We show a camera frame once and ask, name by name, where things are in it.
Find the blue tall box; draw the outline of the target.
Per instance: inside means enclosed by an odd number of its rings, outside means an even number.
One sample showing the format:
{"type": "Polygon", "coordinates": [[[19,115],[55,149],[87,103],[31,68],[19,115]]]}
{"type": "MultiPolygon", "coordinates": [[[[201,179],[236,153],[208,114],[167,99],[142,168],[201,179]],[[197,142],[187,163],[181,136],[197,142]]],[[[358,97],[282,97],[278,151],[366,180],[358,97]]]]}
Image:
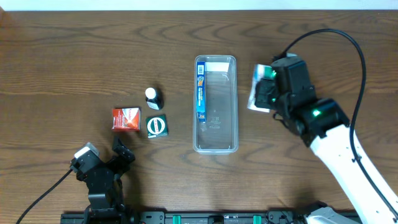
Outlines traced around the blue tall box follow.
{"type": "Polygon", "coordinates": [[[206,66],[205,62],[197,62],[196,77],[196,113],[198,121],[206,122],[206,66]]]}

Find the dark bottle white cap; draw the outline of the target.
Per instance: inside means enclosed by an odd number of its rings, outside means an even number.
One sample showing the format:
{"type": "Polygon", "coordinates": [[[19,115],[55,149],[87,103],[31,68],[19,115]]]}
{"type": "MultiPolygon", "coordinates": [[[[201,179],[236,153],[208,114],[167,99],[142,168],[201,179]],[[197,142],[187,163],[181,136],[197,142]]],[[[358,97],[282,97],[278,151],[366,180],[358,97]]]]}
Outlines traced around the dark bottle white cap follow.
{"type": "Polygon", "coordinates": [[[149,108],[153,110],[161,110],[164,107],[163,99],[155,88],[147,88],[145,90],[145,95],[149,108]]]}

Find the red orange box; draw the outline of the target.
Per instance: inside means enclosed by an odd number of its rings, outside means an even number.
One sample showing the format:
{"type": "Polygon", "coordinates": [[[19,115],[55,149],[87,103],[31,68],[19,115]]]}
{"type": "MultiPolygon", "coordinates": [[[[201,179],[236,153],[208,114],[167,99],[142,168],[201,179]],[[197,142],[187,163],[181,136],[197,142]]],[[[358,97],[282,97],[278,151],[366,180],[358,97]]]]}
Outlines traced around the red orange box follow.
{"type": "Polygon", "coordinates": [[[113,131],[139,131],[141,129],[140,108],[115,108],[112,110],[113,131]]]}

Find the white green medicine box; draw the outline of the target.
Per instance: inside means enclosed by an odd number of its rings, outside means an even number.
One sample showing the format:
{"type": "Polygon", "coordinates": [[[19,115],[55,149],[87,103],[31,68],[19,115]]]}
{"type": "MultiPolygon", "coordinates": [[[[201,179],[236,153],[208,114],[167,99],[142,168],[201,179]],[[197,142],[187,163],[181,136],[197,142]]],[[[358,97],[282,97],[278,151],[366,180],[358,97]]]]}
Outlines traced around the white green medicine box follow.
{"type": "Polygon", "coordinates": [[[273,69],[269,65],[256,64],[254,66],[251,92],[249,95],[248,105],[247,105],[248,109],[254,110],[254,111],[260,111],[260,112],[264,112],[264,113],[270,112],[269,108],[259,108],[255,105],[255,99],[256,99],[255,94],[256,94],[256,85],[261,81],[262,78],[272,77],[272,73],[273,73],[273,69]]]}

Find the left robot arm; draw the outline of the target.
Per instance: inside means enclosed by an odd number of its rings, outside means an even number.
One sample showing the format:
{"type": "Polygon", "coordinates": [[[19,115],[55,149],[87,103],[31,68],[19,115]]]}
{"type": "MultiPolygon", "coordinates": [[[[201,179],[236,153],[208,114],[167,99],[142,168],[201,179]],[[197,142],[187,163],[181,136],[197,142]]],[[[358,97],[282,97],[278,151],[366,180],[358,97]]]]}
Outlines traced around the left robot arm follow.
{"type": "Polygon", "coordinates": [[[85,223],[134,223],[135,214],[124,203],[121,177],[130,170],[135,156],[118,138],[113,141],[115,155],[107,162],[102,161],[93,148],[79,159],[83,162],[83,181],[88,187],[91,210],[85,223]]]}

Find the clear plastic container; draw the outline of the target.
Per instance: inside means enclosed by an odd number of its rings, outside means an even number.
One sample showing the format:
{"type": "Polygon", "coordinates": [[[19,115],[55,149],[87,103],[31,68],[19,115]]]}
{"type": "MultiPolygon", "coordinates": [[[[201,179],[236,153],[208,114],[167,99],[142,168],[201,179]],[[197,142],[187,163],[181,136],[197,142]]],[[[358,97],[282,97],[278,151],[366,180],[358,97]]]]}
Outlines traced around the clear plastic container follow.
{"type": "Polygon", "coordinates": [[[199,154],[228,155],[239,147],[236,59],[232,55],[199,55],[195,59],[193,149],[199,154]],[[197,62],[206,66],[206,122],[196,113],[197,62]]]}

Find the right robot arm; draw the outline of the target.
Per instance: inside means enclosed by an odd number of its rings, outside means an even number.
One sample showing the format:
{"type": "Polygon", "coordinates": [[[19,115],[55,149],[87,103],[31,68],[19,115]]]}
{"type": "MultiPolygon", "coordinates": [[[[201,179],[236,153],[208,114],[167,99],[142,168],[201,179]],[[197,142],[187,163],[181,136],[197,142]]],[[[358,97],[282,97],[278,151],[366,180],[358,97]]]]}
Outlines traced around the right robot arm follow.
{"type": "Polygon", "coordinates": [[[397,195],[365,153],[348,119],[332,99],[319,99],[311,84],[283,90],[277,80],[254,81],[252,104],[274,110],[282,124],[333,174],[363,223],[397,223],[397,195]]]}

